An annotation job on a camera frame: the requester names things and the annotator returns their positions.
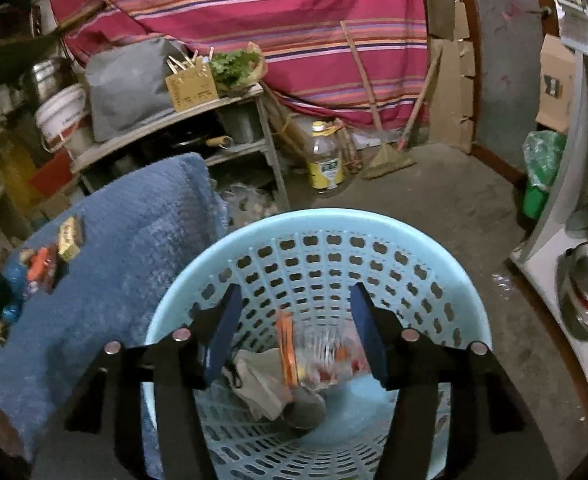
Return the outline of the red snack wrapper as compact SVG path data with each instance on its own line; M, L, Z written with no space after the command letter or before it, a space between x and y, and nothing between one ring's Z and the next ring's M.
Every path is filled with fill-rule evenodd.
M275 320L277 331L277 348L281 360L281 370L285 385L289 388L296 388L299 384L296 348L294 337L294 320L291 312L280 311Z

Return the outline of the brown paper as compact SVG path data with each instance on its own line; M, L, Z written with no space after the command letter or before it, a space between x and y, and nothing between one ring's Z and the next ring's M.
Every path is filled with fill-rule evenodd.
M293 400L285 384L279 350L239 350L223 364L223 376L256 420L277 420Z

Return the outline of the blue plastic bag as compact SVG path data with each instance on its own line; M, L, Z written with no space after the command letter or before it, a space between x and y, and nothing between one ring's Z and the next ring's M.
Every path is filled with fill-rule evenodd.
M6 324L12 325L21 317L26 301L27 268L18 260L13 260L6 265L3 276L8 284L10 296L2 309L1 318Z

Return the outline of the silver foil wrapper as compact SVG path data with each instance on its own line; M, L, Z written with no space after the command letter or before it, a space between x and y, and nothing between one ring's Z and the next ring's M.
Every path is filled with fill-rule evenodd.
M370 373L370 365L356 326L347 323L320 328L307 327L296 337L299 381L321 391Z

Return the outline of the black ribbed cup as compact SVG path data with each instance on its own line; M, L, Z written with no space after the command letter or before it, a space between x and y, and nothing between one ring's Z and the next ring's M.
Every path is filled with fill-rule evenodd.
M325 414L326 403L321 394L297 387L292 391L292 401L285 406L281 416L292 428L311 431L320 426Z

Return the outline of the yellow red cardboard box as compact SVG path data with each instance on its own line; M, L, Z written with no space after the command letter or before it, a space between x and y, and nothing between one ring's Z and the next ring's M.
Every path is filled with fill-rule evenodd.
M76 216L71 216L61 223L58 233L59 256L66 262L75 259L84 244L82 237L82 222Z

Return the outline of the oil bottle on floor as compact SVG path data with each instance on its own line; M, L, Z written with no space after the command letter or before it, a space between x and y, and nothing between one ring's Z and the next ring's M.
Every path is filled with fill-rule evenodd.
M311 188L319 193L335 191L344 183L343 155L335 131L326 122L312 124L308 174Z

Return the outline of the red plastic basket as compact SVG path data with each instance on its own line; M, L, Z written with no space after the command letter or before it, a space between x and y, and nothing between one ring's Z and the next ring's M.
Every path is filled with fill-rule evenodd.
M34 173L28 184L42 196L51 197L73 180L71 166L70 154L66 150L59 151Z

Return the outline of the wooden shelf unit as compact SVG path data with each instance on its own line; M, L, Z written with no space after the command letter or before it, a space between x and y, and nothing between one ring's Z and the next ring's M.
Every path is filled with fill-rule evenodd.
M9 238L32 232L30 217L44 196L28 180L52 159L20 78L39 62L62 58L60 47L58 36L41 32L39 6L0 6L0 229Z

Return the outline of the low wooden side table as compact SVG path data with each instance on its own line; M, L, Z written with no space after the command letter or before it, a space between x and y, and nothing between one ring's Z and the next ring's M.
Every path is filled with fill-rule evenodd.
M191 152L200 154L211 167L262 154L273 172L275 202L280 211L288 211L291 205L262 96L262 86L253 84L236 96L137 125L114 139L93 144L75 157L70 171L96 177L122 159L137 167Z

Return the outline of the white plastic bucket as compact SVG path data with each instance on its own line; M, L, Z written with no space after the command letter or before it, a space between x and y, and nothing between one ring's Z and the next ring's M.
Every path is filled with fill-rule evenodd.
M56 151L78 129L88 128L90 112L87 92L80 82L51 96L35 113L44 147Z

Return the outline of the grey cushion bag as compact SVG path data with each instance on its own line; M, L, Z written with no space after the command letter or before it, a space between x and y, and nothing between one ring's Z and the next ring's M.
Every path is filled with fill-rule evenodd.
M166 78L169 56L181 58L178 42L152 38L91 56L85 77L96 142L122 136L173 112Z

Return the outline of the pink striped curtain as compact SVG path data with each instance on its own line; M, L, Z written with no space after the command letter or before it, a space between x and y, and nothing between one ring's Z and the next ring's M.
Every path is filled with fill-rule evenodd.
M403 126L428 64L424 0L49 0L58 21L89 12L65 42L92 55L152 37L196 52L258 44L265 81L298 113Z

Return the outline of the steel pot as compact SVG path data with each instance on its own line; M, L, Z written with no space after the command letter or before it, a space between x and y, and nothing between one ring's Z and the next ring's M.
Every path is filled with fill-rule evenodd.
M36 107L76 82L72 64L66 58L49 58L39 62L20 78L27 102Z

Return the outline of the green leafy vegetables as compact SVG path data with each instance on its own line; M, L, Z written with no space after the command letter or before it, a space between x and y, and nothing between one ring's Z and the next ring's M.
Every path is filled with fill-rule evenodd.
M268 73L262 50L251 41L242 49L211 52L209 64L219 96L241 94Z

